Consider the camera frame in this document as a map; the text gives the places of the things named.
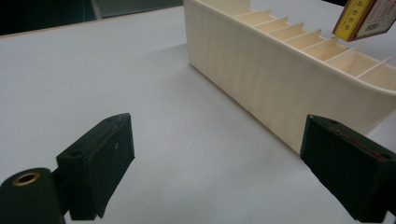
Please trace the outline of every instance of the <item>white table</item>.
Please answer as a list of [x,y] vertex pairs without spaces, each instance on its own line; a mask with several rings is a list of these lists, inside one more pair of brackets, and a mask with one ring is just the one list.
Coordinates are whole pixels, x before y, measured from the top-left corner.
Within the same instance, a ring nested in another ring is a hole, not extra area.
[[[330,34],[342,9],[305,2],[253,6]],[[310,7],[320,19],[302,19]],[[395,36],[360,42],[395,56]],[[183,7],[0,38],[1,181],[54,170],[60,152],[124,112],[136,159],[105,217],[79,223],[356,223],[298,155],[189,65]],[[370,137],[395,149],[395,127],[396,114]]]

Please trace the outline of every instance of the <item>box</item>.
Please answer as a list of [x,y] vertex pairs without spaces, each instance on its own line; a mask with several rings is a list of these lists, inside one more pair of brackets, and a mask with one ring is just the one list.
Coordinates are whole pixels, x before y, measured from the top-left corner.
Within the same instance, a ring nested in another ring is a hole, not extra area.
[[348,0],[332,31],[346,41],[386,33],[396,20],[396,0]]

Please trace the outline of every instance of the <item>cream plastic rack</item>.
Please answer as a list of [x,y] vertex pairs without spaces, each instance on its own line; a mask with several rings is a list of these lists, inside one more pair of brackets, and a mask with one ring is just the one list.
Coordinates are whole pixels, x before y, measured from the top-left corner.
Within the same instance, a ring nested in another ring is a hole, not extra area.
[[191,64],[299,152],[307,114],[367,134],[396,108],[396,68],[248,0],[185,0]]

